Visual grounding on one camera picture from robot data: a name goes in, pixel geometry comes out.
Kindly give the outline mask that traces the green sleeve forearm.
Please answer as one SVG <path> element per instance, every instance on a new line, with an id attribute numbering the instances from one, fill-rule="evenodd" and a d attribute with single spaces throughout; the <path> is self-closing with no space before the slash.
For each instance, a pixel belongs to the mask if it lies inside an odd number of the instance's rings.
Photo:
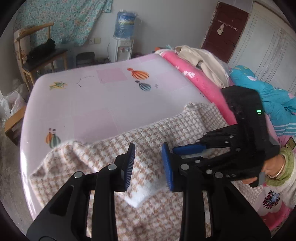
<path id="1" fill-rule="evenodd" d="M 286 206 L 295 207 L 295 141 L 292 137 L 280 139 L 280 154 L 264 164 L 265 183 L 280 195 Z"/>

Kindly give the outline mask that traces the right hand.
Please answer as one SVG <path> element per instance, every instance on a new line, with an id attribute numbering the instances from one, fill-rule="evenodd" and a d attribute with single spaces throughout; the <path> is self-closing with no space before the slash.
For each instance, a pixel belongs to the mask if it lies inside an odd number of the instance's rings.
<path id="1" fill-rule="evenodd" d="M 264 162 L 262 172 L 268 176 L 269 179 L 279 179 L 286 170 L 287 161 L 284 155 L 279 154 Z"/>

